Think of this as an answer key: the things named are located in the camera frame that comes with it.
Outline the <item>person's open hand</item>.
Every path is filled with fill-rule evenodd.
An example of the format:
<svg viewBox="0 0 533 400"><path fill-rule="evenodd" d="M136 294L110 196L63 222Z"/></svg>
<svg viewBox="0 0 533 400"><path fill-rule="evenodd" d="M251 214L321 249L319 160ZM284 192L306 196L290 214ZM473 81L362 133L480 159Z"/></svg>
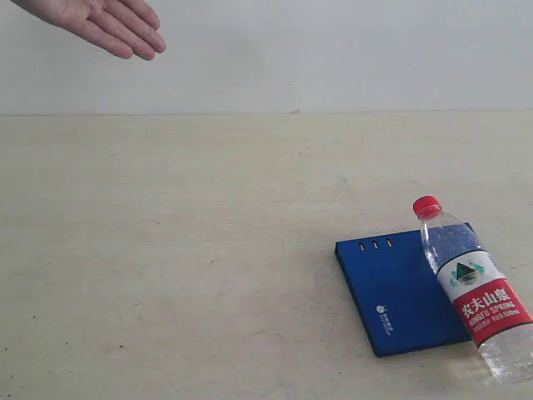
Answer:
<svg viewBox="0 0 533 400"><path fill-rule="evenodd" d="M143 0L18 0L14 4L119 58L151 61L167 48L159 33L160 19Z"/></svg>

